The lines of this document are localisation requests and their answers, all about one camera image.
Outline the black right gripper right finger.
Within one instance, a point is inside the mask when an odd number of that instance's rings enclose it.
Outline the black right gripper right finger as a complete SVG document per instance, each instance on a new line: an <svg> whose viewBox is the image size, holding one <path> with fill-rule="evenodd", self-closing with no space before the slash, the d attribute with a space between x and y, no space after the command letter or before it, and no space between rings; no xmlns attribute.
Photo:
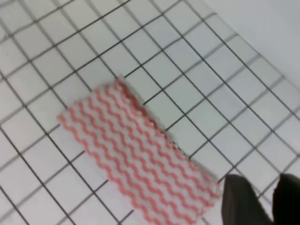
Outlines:
<svg viewBox="0 0 300 225"><path fill-rule="evenodd" d="M272 214L276 225L300 223L300 179L290 173L282 173L273 193Z"/></svg>

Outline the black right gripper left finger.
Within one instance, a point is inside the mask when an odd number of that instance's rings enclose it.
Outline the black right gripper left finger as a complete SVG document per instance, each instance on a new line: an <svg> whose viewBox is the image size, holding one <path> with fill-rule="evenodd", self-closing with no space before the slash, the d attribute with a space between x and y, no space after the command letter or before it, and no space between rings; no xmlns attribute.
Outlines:
<svg viewBox="0 0 300 225"><path fill-rule="evenodd" d="M251 184L246 178L236 174L225 177L221 216L224 225L273 224Z"/></svg>

